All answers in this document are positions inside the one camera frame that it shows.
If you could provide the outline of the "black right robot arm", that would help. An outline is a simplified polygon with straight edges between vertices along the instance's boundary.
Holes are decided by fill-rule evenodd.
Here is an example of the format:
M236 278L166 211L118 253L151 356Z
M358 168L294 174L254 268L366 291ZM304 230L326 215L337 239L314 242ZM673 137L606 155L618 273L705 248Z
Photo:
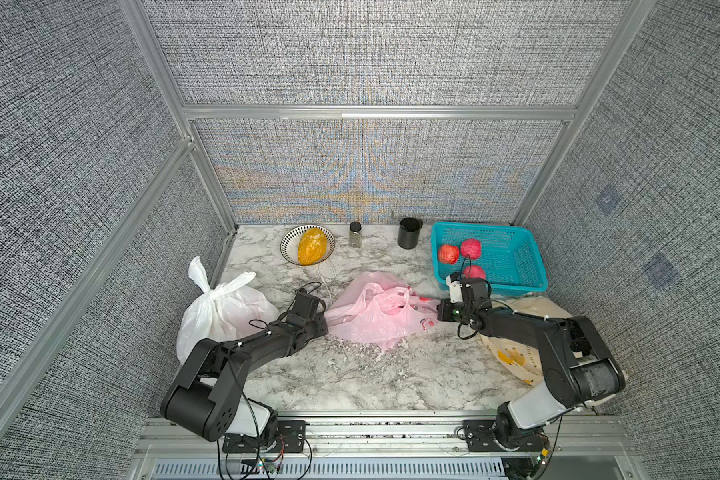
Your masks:
M511 340L539 354L540 384L496 411L493 432L503 448L515 449L574 408L624 389L624 373L589 318L521 313L492 300L490 284L480 278L458 281L456 289L438 305L440 321L467 326L475 335Z

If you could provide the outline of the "cream banana print plastic bag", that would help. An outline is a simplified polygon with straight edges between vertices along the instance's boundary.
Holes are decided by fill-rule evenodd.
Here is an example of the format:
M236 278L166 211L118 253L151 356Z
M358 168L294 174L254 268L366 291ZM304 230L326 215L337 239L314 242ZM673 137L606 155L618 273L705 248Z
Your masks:
M543 386L564 408L600 401L622 391L626 377L609 347L585 316L568 318L523 313L492 301L476 332L515 376Z

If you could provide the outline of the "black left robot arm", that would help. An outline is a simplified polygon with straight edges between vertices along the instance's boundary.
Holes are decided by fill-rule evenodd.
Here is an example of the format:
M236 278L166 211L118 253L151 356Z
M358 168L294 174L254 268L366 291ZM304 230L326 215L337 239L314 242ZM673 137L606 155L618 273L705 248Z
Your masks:
M325 336L325 310L324 300L300 289L288 310L256 333L224 342L200 340L168 387L161 415L207 441L218 440L237 416L249 373Z

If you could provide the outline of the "pink plastic bag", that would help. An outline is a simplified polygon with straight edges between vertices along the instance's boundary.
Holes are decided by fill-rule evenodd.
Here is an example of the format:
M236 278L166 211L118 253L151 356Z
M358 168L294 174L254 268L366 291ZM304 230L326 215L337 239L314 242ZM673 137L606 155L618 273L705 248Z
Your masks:
M439 304L394 275L363 272L326 310L325 319L332 337L389 350L437 326Z

